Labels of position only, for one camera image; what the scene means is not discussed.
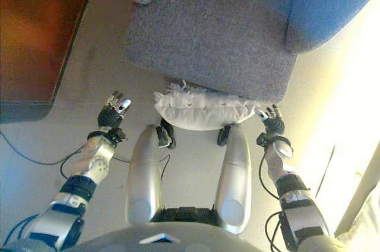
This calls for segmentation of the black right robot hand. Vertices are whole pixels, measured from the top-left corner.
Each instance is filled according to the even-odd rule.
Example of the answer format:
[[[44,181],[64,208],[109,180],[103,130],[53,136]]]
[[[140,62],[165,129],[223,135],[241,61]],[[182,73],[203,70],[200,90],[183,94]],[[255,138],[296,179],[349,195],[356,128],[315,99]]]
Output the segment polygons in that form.
[[[269,137],[283,136],[285,132],[285,124],[282,114],[277,105],[266,107],[266,110],[256,107],[255,113],[259,116],[265,127],[265,133]]]

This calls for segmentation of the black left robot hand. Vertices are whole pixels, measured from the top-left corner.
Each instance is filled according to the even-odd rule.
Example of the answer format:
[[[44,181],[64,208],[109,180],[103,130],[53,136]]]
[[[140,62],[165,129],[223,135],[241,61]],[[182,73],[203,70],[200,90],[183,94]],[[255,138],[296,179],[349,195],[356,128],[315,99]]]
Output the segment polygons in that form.
[[[123,93],[115,91],[107,98],[97,117],[99,128],[114,129],[120,126],[126,111],[131,105],[131,100],[123,96]]]

